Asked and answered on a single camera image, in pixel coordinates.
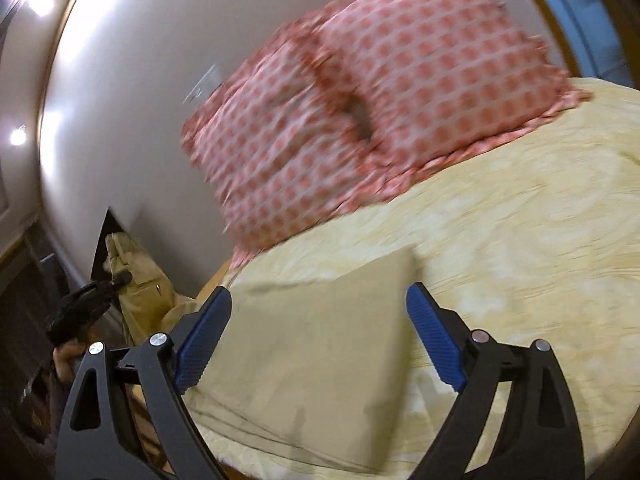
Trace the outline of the person's hand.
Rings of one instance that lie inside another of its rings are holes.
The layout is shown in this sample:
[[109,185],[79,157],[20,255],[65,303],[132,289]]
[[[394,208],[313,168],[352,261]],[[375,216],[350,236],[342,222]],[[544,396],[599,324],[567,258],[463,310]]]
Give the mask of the person's hand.
[[81,360],[89,347],[99,339],[94,327],[84,330],[76,338],[57,346],[52,352],[53,365],[58,381],[69,385],[75,378],[75,362]]

